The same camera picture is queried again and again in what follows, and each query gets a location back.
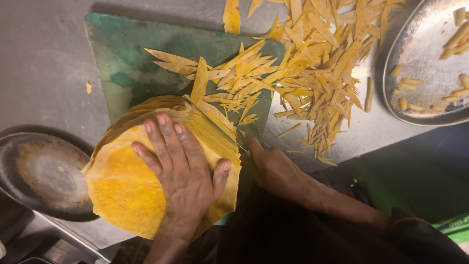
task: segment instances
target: metal tray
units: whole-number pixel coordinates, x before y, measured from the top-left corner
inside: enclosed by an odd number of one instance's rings
[[[19,132],[0,139],[0,188],[46,215],[86,222],[98,218],[80,170],[90,158],[52,135]]]
[[[386,59],[383,76],[383,92],[391,113],[399,120],[420,126],[446,126],[469,120],[469,98],[464,95],[456,102],[445,102],[441,98],[454,90],[462,89],[459,74],[469,74],[469,53],[453,55],[440,60],[443,46],[458,28],[454,25],[453,12],[469,8],[467,0],[424,0],[414,10],[394,41]],[[402,65],[402,73],[391,76],[396,64]],[[416,91],[401,89],[394,95],[401,78],[425,80]],[[399,98],[426,107],[424,111],[399,107]],[[430,105],[445,107],[445,112],[430,109]]]

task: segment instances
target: black sleeve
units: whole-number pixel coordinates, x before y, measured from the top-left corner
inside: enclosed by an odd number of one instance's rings
[[[469,263],[469,255],[448,236],[401,209],[392,211],[389,239],[416,263]]]

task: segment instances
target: green cutting board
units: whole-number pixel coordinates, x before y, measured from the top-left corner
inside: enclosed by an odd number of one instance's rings
[[[194,81],[152,63],[158,60],[144,48],[156,49],[198,61],[204,57],[207,64],[217,66],[239,52],[241,42],[247,48],[258,39],[229,33],[204,31],[156,22],[139,21],[122,16],[88,13],[85,26],[98,67],[111,123],[128,109],[158,95],[190,94]],[[268,40],[262,55],[277,57],[279,65],[285,49],[278,41]],[[206,94],[219,93],[209,81]],[[249,110],[259,118],[255,123],[240,126],[246,137],[262,139],[272,99],[263,89],[259,103]],[[218,103],[212,103],[224,113]],[[241,114],[230,111],[228,119],[238,124]]]

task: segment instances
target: knife blade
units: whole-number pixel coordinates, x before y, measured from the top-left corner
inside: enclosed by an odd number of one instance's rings
[[[218,125],[210,119],[210,117],[208,117],[197,105],[195,105],[189,98],[186,97],[186,95],[182,94],[180,91],[179,91],[179,94],[182,95],[182,97],[188,101],[192,107],[194,107],[195,109],[197,109],[203,116],[204,119],[206,119],[207,121],[209,121],[209,123],[211,123],[215,129],[217,129],[219,132],[221,132],[225,137],[228,138],[228,140],[230,140],[231,142],[235,143],[236,145],[238,145],[239,149],[243,150],[244,152],[250,154],[250,151],[244,149],[240,144],[238,144],[238,142],[236,142],[234,139],[232,139],[225,131],[223,131],[221,128],[218,127]]]

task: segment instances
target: left hand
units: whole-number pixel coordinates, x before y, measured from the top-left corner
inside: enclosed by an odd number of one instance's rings
[[[221,159],[210,172],[198,140],[184,124],[174,124],[167,113],[144,123],[155,154],[144,145],[132,143],[133,150],[155,173],[166,200],[165,217],[199,224],[208,206],[224,191],[231,160]]]

